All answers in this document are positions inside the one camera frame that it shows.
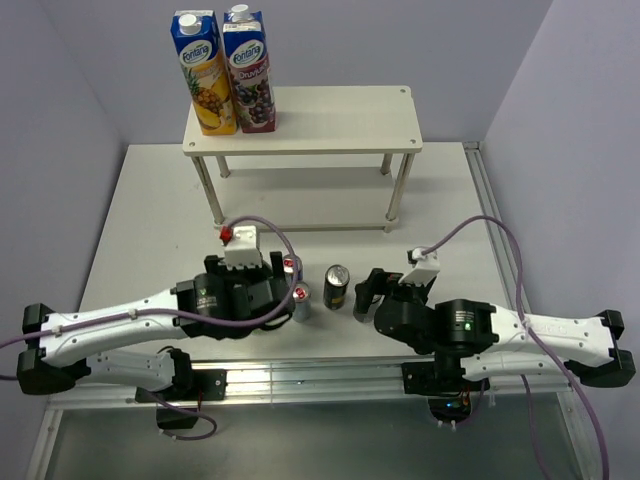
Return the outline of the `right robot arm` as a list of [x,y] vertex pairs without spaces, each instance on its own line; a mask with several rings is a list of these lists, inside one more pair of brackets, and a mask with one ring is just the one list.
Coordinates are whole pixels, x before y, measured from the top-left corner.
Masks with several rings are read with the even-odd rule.
[[380,268],[355,287],[355,315],[372,314],[378,333],[421,357],[402,366],[408,394],[478,391],[492,377],[565,371],[588,387],[620,388],[636,373],[632,354],[618,346],[624,322],[616,310],[583,319],[521,319],[468,299],[428,306],[431,288]]

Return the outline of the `black can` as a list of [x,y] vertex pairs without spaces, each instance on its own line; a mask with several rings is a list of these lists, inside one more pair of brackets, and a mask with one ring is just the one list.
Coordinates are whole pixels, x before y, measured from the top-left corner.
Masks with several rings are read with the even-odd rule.
[[323,303],[330,310],[343,307],[350,282],[349,270],[340,264],[331,265],[324,275]]

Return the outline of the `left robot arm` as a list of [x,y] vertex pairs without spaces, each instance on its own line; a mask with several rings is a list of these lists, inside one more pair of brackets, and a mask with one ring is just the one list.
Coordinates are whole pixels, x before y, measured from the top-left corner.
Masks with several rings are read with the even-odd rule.
[[195,386],[186,353],[149,357],[128,347],[155,340],[208,337],[239,340],[278,329],[293,313],[283,255],[252,267],[229,267],[217,255],[191,280],[138,301],[93,311],[59,313],[43,303],[25,308],[17,382],[26,395],[51,395],[82,381],[131,385],[183,399]]

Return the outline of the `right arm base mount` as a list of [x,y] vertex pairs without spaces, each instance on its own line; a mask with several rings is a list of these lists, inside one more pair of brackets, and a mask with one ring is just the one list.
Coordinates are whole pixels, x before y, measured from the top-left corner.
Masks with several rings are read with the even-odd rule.
[[490,387],[488,378],[439,377],[434,361],[404,362],[401,373],[404,393],[426,398],[430,422],[452,432],[473,421]]

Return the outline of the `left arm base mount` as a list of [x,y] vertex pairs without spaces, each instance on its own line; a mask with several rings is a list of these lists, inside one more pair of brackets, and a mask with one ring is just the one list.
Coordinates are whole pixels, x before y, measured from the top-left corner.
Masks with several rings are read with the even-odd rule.
[[186,388],[171,387],[161,392],[137,388],[137,404],[156,406],[159,433],[174,441],[201,441],[217,433],[218,424],[203,411],[206,401],[222,401],[227,387],[224,369],[195,370]]

